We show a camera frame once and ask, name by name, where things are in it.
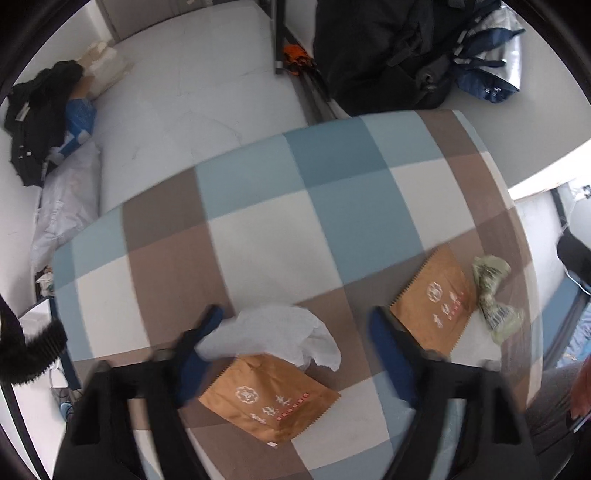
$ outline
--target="black backpack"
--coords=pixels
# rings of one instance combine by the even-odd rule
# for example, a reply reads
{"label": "black backpack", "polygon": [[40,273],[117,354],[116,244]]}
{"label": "black backpack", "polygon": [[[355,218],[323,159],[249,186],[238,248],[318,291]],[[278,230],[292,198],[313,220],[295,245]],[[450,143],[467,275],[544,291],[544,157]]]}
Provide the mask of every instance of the black backpack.
{"label": "black backpack", "polygon": [[318,0],[314,59],[349,115],[437,108],[452,88],[452,56],[463,32],[500,6],[500,0]]}

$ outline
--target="plaid bed sheet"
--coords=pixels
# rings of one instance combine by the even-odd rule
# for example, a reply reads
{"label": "plaid bed sheet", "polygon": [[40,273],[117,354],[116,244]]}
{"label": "plaid bed sheet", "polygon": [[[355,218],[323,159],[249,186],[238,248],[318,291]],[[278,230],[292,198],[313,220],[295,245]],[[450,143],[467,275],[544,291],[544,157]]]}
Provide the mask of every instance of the plaid bed sheet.
{"label": "plaid bed sheet", "polygon": [[[412,412],[393,392],[366,333],[429,253],[448,243],[471,279],[475,256],[512,273],[498,300],[524,309],[502,349],[478,312],[452,360],[502,359],[520,407],[540,387],[541,315],[531,254],[506,185],[465,117],[396,112],[288,132],[200,163],[127,201],[60,248],[56,299],[82,380],[101,359],[143,361],[193,327],[211,303],[228,316],[297,304],[327,324],[338,372],[308,374],[341,399],[273,449],[195,399],[182,416],[212,479],[379,479]],[[204,387],[227,362],[214,362]],[[432,478],[444,478],[459,435],[450,403]],[[141,401],[131,402],[150,478],[159,478]]]}

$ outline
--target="brown paper bag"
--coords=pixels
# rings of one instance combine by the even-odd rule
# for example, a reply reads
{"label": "brown paper bag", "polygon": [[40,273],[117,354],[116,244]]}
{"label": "brown paper bag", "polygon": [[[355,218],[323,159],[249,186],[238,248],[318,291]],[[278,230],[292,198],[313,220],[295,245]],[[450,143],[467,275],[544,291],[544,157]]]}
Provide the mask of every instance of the brown paper bag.
{"label": "brown paper bag", "polygon": [[476,291],[447,245],[437,249],[390,307],[424,349],[446,356],[475,309]]}
{"label": "brown paper bag", "polygon": [[299,435],[340,395],[272,355],[239,357],[199,401],[259,440],[276,446]]}

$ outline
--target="black jacket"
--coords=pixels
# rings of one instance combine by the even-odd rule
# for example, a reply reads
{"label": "black jacket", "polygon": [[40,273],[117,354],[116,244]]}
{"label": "black jacket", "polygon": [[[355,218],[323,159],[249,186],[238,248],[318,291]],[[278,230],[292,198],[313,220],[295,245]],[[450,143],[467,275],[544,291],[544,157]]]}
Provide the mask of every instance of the black jacket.
{"label": "black jacket", "polygon": [[[43,186],[47,154],[51,147],[64,143],[66,103],[82,73],[82,66],[74,60],[59,61],[30,82],[12,87],[4,127],[12,135],[10,161],[24,186]],[[27,103],[29,110],[18,121]],[[49,162],[47,172],[53,168]]]}

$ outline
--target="crumpled tissue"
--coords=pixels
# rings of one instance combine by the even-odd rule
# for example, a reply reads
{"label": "crumpled tissue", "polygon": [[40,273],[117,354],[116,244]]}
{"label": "crumpled tissue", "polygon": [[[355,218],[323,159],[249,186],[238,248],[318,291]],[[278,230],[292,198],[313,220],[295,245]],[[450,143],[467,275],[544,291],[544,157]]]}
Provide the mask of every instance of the crumpled tissue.
{"label": "crumpled tissue", "polygon": [[306,309],[268,305],[224,320],[195,347],[205,360],[268,353],[306,369],[310,361],[336,372],[340,350],[326,325]]}

